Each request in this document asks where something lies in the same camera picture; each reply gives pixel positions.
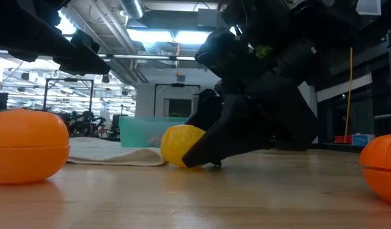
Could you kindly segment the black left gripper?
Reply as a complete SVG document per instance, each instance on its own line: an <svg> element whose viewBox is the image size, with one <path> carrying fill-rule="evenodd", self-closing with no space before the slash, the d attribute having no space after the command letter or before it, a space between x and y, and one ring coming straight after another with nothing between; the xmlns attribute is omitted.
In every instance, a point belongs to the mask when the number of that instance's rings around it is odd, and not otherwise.
<svg viewBox="0 0 391 229"><path fill-rule="evenodd" d="M71 0L0 0L0 49L32 62L54 57L59 70L73 75L108 74L111 67L98 56L100 45L77 30L71 42L57 28L58 11Z"/></svg>

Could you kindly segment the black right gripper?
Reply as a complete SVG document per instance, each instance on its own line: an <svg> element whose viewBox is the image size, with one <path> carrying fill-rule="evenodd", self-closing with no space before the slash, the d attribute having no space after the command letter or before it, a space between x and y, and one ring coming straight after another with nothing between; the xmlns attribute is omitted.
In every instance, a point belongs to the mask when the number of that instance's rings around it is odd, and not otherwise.
<svg viewBox="0 0 391 229"><path fill-rule="evenodd" d="M195 59L225 84L276 76L290 78L298 87L313 85L329 75L324 41L328 15L321 0L296 5L286 0L232 0L221 13L225 27L208 36ZM275 50L259 59L259 45Z"/></svg>

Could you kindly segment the yellow toy pineapple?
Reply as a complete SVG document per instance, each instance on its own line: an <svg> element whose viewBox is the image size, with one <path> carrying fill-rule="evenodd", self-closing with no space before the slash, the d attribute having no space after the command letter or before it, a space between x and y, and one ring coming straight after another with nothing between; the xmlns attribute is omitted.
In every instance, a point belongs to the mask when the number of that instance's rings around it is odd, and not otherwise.
<svg viewBox="0 0 391 229"><path fill-rule="evenodd" d="M204 130L193 125L169 127L161 139L161 155L168 163L187 168L182 159L204 134Z"/></svg>

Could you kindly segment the orange toy persimmon with leaf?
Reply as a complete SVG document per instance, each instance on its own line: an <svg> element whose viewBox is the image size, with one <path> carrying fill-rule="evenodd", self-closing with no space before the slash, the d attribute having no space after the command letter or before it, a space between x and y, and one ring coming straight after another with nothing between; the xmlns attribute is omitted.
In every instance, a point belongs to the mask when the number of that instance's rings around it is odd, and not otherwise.
<svg viewBox="0 0 391 229"><path fill-rule="evenodd" d="M0 184L43 181L64 166L69 153L68 130L57 115L0 111Z"/></svg>

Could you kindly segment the orange toy mandarin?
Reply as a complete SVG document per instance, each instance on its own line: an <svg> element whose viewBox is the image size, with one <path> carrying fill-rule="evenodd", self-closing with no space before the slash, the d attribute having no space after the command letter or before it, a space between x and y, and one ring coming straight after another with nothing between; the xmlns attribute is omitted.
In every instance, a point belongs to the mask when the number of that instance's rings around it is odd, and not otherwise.
<svg viewBox="0 0 391 229"><path fill-rule="evenodd" d="M374 138L360 153L359 163L370 189L391 202L391 134Z"/></svg>

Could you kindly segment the teal plastic tupperware container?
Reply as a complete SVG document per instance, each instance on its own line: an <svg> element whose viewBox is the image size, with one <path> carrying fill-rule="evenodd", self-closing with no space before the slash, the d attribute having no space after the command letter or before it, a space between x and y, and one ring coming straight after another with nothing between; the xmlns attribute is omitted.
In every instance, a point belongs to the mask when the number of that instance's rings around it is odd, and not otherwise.
<svg viewBox="0 0 391 229"><path fill-rule="evenodd" d="M119 117L120 141L124 148L159 148L169 127L184 124L180 117Z"/></svg>

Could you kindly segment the green plant in black pot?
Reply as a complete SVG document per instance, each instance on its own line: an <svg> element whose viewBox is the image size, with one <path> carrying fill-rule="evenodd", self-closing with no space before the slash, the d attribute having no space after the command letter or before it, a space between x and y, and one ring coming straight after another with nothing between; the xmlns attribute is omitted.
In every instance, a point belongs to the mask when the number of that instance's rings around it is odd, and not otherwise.
<svg viewBox="0 0 391 229"><path fill-rule="evenodd" d="M272 46L259 45L255 48L255 55L257 58L263 59L266 56L271 55L274 50L275 49Z"/></svg>

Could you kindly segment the ceiling light panel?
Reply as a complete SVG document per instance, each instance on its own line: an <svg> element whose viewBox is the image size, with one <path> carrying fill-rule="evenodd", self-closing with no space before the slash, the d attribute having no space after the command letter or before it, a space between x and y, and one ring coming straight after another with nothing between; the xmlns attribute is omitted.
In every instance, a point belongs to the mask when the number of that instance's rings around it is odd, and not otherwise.
<svg viewBox="0 0 391 229"><path fill-rule="evenodd" d="M128 35L133 41L141 43L176 42L187 45L203 44L211 32L203 31L149 31L127 29Z"/></svg>

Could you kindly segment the white grey checkered cloth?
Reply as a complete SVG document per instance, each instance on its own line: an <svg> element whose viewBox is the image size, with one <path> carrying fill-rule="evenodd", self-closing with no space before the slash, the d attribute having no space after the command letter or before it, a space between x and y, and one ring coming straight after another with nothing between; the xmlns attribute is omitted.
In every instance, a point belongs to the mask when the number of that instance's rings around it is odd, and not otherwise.
<svg viewBox="0 0 391 229"><path fill-rule="evenodd" d="M94 137L69 139L67 162L89 165L161 166L166 163L159 148L124 148L120 142Z"/></svg>

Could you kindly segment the blue box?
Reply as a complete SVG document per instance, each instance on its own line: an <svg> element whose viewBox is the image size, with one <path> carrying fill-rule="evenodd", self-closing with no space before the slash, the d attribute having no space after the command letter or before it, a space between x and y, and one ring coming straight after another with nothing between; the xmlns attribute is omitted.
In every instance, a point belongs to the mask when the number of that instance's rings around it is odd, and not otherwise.
<svg viewBox="0 0 391 229"><path fill-rule="evenodd" d="M375 138L374 134L354 134L352 144L354 146L366 146Z"/></svg>

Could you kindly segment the black background rig frame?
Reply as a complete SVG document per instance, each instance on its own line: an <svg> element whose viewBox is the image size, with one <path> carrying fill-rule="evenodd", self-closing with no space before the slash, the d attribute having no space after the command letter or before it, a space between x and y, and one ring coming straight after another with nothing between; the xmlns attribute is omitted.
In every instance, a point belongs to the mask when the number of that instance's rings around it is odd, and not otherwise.
<svg viewBox="0 0 391 229"><path fill-rule="evenodd" d="M43 110L46 110L46 101L48 97L48 91L56 85L59 81L65 81L65 82L74 82L77 83L79 81L87 81L90 82L91 85L88 87L90 89L90 100L89 100L89 112L92 111L92 102L93 102L93 88L94 88L94 80L86 80L86 79L77 79L77 78L47 78L45 79L45 92L43 96Z"/></svg>
<svg viewBox="0 0 391 229"><path fill-rule="evenodd" d="M199 91L201 90L201 85L188 85L188 84L184 84L184 83L170 83L170 84L155 83L154 84L153 117L156 117L156 100L157 100L156 98L158 95L158 91L157 91L158 86L169 86L169 87L176 87L176 88L197 87Z"/></svg>

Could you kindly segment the silver air duct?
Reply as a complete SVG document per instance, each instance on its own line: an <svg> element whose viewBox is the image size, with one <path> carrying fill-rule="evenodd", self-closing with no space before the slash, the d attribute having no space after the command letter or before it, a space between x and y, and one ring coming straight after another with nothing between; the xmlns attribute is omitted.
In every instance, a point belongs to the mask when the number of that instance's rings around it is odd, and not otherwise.
<svg viewBox="0 0 391 229"><path fill-rule="evenodd" d="M140 19L145 14L145 6L143 0L120 0L121 6L125 15L129 19Z"/></svg>

